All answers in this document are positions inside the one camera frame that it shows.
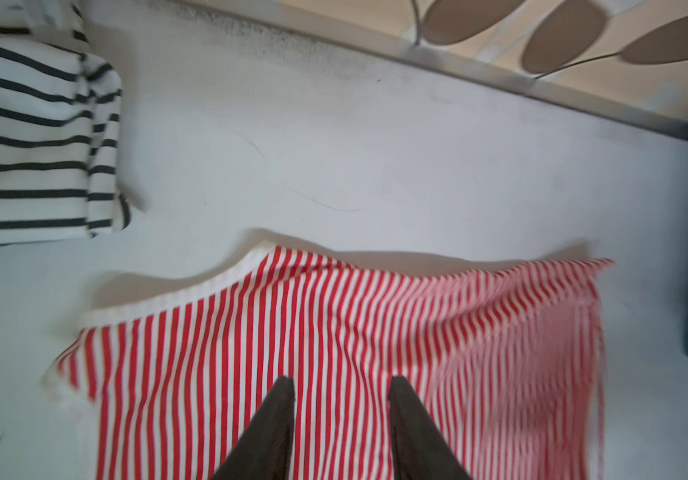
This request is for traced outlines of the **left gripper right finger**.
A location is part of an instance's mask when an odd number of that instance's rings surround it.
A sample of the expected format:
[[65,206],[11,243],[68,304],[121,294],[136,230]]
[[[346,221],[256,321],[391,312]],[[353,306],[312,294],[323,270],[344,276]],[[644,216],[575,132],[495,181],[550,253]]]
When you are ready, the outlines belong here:
[[388,400],[395,479],[472,479],[407,378],[392,377]]

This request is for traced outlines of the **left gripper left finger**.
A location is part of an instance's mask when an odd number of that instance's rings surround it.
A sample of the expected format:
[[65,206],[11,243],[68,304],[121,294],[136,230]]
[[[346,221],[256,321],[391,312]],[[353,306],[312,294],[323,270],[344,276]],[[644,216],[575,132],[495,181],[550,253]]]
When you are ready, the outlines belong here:
[[294,430],[294,382],[281,376],[211,479],[288,479]]

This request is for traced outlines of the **red white striped tank top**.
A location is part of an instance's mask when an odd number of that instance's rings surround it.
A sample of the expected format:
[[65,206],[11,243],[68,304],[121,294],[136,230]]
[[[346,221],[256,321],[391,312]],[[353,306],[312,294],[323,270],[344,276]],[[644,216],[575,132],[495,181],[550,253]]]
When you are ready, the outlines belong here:
[[415,277],[262,244],[194,286],[87,314],[44,383],[84,479],[205,479],[276,380],[294,479],[393,475],[407,379],[475,479],[584,479],[606,259]]

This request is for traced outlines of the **black white striped tank top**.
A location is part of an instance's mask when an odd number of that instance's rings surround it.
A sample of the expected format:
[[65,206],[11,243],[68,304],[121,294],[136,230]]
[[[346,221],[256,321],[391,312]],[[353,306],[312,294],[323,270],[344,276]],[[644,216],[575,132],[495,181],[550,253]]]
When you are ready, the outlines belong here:
[[122,96],[78,2],[0,1],[0,246],[130,225],[117,180]]

